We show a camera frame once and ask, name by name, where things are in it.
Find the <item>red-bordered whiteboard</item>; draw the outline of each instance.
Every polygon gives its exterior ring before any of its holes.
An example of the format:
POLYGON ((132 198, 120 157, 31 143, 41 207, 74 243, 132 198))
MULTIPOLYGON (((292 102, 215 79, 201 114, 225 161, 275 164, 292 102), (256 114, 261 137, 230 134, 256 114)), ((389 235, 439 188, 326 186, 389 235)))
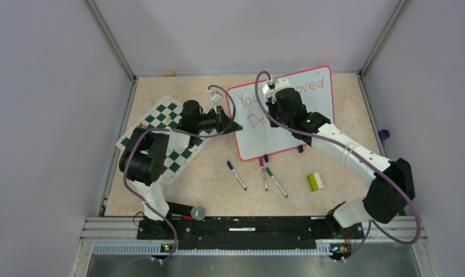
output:
MULTIPOLYGON (((333 106, 333 90, 331 69, 320 66, 295 73, 285 74, 290 84, 301 93, 302 102, 307 111, 317 111, 334 122, 335 109, 333 106)), ((260 95, 266 80, 258 83, 260 95)), ((236 105, 236 121, 243 126, 243 130, 235 132, 239 157, 250 160, 265 154, 274 154, 303 144, 303 141, 292 136, 282 128, 270 127, 267 117, 263 114, 254 95, 254 82, 237 85, 228 89, 236 105)), ((230 116, 231 105, 227 99, 230 116)), ((266 108, 266 96, 263 104, 266 108)))

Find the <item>white wall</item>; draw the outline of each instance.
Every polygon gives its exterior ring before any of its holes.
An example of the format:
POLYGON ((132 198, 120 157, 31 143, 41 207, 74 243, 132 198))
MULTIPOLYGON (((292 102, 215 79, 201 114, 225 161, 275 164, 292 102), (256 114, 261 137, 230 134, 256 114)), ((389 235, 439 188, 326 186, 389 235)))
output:
POLYGON ((399 0, 96 0, 134 74, 359 70, 399 0))
POLYGON ((129 89, 83 1, 0 0, 0 276, 68 276, 129 89))
POLYGON ((465 276, 465 1, 412 1, 367 82, 443 276, 465 276))

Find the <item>green and white checkered board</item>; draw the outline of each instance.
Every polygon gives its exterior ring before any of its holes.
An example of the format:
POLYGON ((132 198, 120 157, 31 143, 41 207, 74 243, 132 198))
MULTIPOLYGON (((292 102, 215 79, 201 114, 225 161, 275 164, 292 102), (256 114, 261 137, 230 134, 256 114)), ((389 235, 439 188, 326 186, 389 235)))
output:
MULTIPOLYGON (((136 127, 141 128, 166 128, 172 129, 178 126, 183 104, 175 99, 165 96, 139 119, 116 143, 120 150, 124 150, 129 143, 130 136, 136 127)), ((215 134, 216 130, 202 131, 200 135, 215 134)), ((185 167, 192 161, 197 153, 209 141, 208 138, 199 138, 196 145, 190 149, 168 151, 164 160, 164 169, 160 181, 169 185, 180 175, 185 167)))

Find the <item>red border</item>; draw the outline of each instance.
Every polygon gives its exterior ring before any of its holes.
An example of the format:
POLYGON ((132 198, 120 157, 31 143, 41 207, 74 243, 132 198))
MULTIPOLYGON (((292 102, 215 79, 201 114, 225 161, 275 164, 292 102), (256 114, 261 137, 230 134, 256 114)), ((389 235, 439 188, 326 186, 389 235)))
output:
MULTIPOLYGON (((323 66, 319 66, 317 68, 311 68, 311 69, 306 69, 306 70, 302 70, 302 71, 298 71, 298 72, 294 72, 294 73, 289 73, 289 74, 285 74, 285 75, 281 75, 281 76, 290 76, 290 75, 294 75, 294 74, 298 74, 298 73, 304 73, 304 72, 307 72, 307 71, 312 71, 312 70, 316 70, 316 69, 320 69, 320 68, 327 68, 329 70, 329 83, 331 84, 331 103, 333 105, 333 124, 335 124, 335 98, 333 96, 333 77, 332 77, 332 73, 331 73, 331 68, 327 65, 323 65, 323 66)), ((258 82, 258 85, 265 82, 267 79, 263 79, 263 80, 260 80, 258 82)), ((251 83, 247 83, 247 84, 243 84, 243 85, 236 85, 234 87, 230 87, 227 92, 229 93, 229 91, 233 88, 240 88, 240 87, 244 87, 246 85, 252 85, 254 84, 255 82, 251 82, 251 83)), ((227 101, 227 107, 229 108, 229 116, 232 117, 233 113, 231 112, 231 106, 229 104, 229 98, 226 97, 226 101, 227 101)), ((250 158, 250 159, 243 159, 241 157, 241 151, 239 150, 239 144, 238 144, 238 137, 236 136, 236 132, 234 132, 234 138, 236 140, 236 148, 238 149, 238 156, 241 160, 243 161, 247 161, 247 160, 253 160, 253 159, 258 159, 259 157, 261 156, 258 156, 258 157, 254 157, 254 158, 250 158)), ((287 148, 287 149, 284 149, 284 150, 280 150, 280 151, 277 151, 277 152, 273 152, 273 153, 270 153, 270 154, 267 154, 267 155, 273 155, 273 154, 276 154, 276 153, 280 153, 280 152, 283 152, 283 151, 286 151, 286 150, 289 150, 289 149, 294 149, 296 147, 291 147, 291 148, 287 148)))

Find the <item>wooden tabletop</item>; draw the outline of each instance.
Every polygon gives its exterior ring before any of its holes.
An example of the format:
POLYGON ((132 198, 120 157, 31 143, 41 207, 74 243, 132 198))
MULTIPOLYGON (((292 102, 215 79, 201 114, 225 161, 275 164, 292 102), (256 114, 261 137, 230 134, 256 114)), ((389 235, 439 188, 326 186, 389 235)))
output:
MULTIPOLYGON (((209 84, 225 89, 254 81, 255 75, 139 78, 127 127, 139 120, 162 97, 180 102, 190 99, 204 105, 209 84)), ((379 153, 362 93, 354 73, 332 75, 336 126, 346 135, 379 153)), ((222 106, 227 109, 225 99, 222 106)), ((270 177, 264 190, 258 160, 241 161, 233 134, 209 140, 173 184, 162 184, 167 201, 205 208, 208 216, 323 215, 335 205, 366 194, 367 189, 334 158, 308 146, 300 154, 291 149, 270 155, 267 166, 282 184, 285 198, 270 177), (244 191, 226 162, 230 160, 248 190, 244 191), (324 189, 311 192, 307 175, 318 172, 324 189)), ((143 210, 141 201, 126 190, 122 173, 115 171, 105 215, 133 216, 143 210)))

